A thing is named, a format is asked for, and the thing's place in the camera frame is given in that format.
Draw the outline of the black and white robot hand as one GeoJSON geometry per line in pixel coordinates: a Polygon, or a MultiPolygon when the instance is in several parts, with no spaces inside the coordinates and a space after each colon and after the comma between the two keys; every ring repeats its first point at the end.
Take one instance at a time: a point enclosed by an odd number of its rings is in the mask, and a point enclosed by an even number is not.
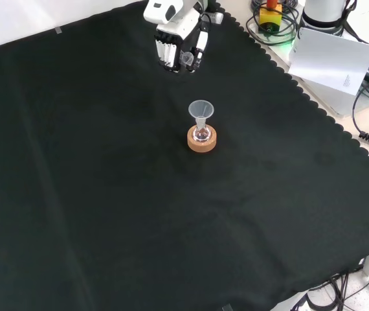
{"type": "Polygon", "coordinates": [[[155,24],[158,62],[167,71],[199,69],[211,19],[203,21],[208,1],[149,1],[143,13],[155,24]]]}

